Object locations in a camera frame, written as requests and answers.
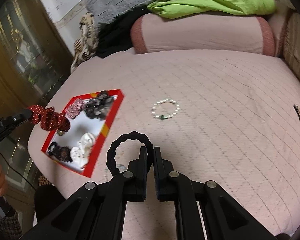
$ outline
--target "red polka dot scrunchie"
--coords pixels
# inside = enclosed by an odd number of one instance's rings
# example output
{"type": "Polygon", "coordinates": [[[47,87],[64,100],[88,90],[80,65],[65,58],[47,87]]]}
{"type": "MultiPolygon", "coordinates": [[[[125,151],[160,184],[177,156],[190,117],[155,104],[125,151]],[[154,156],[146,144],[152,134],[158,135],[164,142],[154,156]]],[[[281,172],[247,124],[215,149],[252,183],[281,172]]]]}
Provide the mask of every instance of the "red polka dot scrunchie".
{"type": "Polygon", "coordinates": [[[38,124],[41,122],[40,126],[43,130],[61,130],[68,132],[70,129],[70,122],[66,118],[65,113],[58,114],[54,112],[53,106],[44,109],[42,106],[36,105],[30,106],[28,109],[32,111],[32,117],[29,121],[32,124],[38,124]]]}

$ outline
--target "silver bolt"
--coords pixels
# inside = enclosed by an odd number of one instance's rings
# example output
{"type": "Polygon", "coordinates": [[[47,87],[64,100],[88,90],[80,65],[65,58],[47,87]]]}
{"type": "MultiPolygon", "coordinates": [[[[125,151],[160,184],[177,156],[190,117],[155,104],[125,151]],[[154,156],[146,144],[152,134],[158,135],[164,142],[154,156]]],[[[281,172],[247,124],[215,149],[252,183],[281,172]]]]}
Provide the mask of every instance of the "silver bolt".
{"type": "Polygon", "coordinates": [[[176,177],[179,176],[179,173],[176,172],[176,171],[170,171],[170,172],[169,172],[169,176],[172,177],[172,178],[176,178],[176,177]]]}
{"type": "Polygon", "coordinates": [[[217,183],[213,180],[209,180],[207,182],[207,186],[210,187],[210,188],[215,188],[217,186],[217,183]]]}
{"type": "Polygon", "coordinates": [[[131,177],[133,176],[133,172],[132,172],[132,171],[126,171],[126,172],[123,174],[123,176],[124,176],[125,178],[131,178],[131,177]]]}
{"type": "Polygon", "coordinates": [[[93,189],[95,186],[96,185],[93,182],[88,182],[86,185],[84,185],[87,190],[93,189]]]}

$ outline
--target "yellow stripe on box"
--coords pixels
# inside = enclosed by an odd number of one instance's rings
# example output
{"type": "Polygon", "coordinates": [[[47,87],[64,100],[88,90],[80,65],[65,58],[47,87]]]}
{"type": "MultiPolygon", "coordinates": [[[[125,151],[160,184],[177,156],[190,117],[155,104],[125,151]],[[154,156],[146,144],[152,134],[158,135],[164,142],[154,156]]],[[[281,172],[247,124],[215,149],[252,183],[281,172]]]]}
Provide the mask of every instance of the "yellow stripe on box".
{"type": "Polygon", "coordinates": [[[106,124],[103,125],[103,128],[101,130],[101,134],[106,138],[109,132],[109,128],[106,124]]]}

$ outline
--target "black pants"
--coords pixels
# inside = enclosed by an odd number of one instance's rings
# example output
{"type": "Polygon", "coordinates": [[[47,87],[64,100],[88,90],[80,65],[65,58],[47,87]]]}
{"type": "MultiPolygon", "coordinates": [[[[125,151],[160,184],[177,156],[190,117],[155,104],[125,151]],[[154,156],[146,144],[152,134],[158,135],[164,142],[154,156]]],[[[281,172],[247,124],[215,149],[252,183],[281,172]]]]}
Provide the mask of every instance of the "black pants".
{"type": "Polygon", "coordinates": [[[34,194],[34,210],[39,222],[49,215],[65,198],[52,185],[42,185],[37,188],[34,194]]]}

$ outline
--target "white beaded bracelet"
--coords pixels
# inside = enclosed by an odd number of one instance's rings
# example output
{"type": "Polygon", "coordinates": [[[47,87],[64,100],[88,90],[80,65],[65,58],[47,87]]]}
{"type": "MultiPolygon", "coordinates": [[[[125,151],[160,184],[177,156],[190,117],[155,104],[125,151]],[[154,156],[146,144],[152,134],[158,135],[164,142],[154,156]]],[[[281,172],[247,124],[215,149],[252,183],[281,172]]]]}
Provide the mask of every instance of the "white beaded bracelet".
{"type": "Polygon", "coordinates": [[[169,119],[169,118],[174,117],[179,112],[179,109],[180,109],[180,107],[179,107],[178,102],[176,102],[175,100],[172,100],[172,99],[164,99],[164,100],[160,100],[160,101],[156,102],[154,104],[154,106],[152,107],[151,112],[152,112],[152,115],[154,118],[164,120],[164,119],[169,119]],[[172,104],[176,105],[176,109],[174,110],[174,112],[172,114],[169,114],[169,115],[164,115],[164,114],[157,115],[155,113],[155,109],[156,109],[156,107],[158,107],[159,105],[161,105],[163,103],[172,103],[172,104]]]}

